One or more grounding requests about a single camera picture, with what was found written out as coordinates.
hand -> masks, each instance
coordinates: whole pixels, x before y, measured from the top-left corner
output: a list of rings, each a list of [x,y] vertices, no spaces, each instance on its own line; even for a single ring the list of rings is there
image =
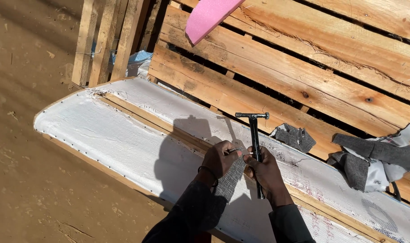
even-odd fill
[[[227,140],[215,144],[206,152],[202,165],[210,168],[217,179],[223,177],[229,171],[232,163],[242,154],[241,151],[237,150],[224,155],[225,151],[233,148],[234,145]]]
[[[267,148],[260,146],[260,153],[262,156],[262,163],[258,162],[252,155],[244,155],[243,159],[249,165],[248,176],[256,178],[262,186],[263,195],[271,203],[271,206],[278,207],[283,205],[293,204],[288,189],[284,185],[282,174],[278,168],[274,156],[267,150]]]

wooden pallet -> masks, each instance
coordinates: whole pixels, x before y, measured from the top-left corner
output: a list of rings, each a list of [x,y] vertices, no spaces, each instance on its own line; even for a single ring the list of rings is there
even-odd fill
[[[138,45],[148,5],[149,0],[106,0],[94,58],[91,59],[91,46],[100,5],[97,0],[84,0],[74,58],[73,84],[93,87],[108,81],[107,68],[111,58],[110,52],[114,40],[118,37],[116,61],[110,79],[116,80],[125,77],[128,58],[131,50],[135,50]],[[116,28],[121,24],[119,35]]]
[[[376,1],[354,1],[351,17],[346,1],[311,2],[343,15],[303,1],[247,0],[193,47],[184,29],[198,1],[179,0],[167,7],[148,74],[227,115],[269,112],[258,124],[265,133],[285,122],[306,128],[317,142],[310,154],[323,161],[341,151],[331,142],[336,133],[368,138],[404,128],[410,31],[399,28],[410,23],[410,8],[402,8],[408,23],[393,19],[381,30],[371,27],[382,28],[377,16],[385,15]],[[362,17],[362,6],[374,17]],[[410,201],[410,173],[397,185]]]

bracelet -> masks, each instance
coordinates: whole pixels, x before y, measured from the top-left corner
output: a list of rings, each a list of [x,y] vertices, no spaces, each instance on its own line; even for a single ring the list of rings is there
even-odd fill
[[[199,168],[198,168],[198,173],[199,173],[199,171],[200,171],[202,168],[208,170],[209,173],[212,174],[212,176],[214,177],[215,181],[217,182],[215,185],[212,185],[212,187],[216,187],[216,186],[219,184],[219,180],[218,180],[217,177],[215,176],[214,172],[213,172],[210,168],[208,168],[207,166],[202,165],[202,166],[199,166]]]

wood knot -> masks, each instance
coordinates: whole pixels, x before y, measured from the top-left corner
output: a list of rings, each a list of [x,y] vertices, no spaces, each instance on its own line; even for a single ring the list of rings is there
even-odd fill
[[[301,92],[303,94],[303,97],[308,99],[309,98],[309,94],[305,91]]]

hammer head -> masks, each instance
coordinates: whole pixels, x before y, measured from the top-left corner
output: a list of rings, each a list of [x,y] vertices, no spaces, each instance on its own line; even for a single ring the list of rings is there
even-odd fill
[[[257,119],[257,118],[269,119],[269,113],[266,112],[265,114],[256,114],[256,113],[240,113],[240,112],[237,112],[237,113],[235,113],[235,117],[237,117],[237,118],[247,117],[248,119]]]

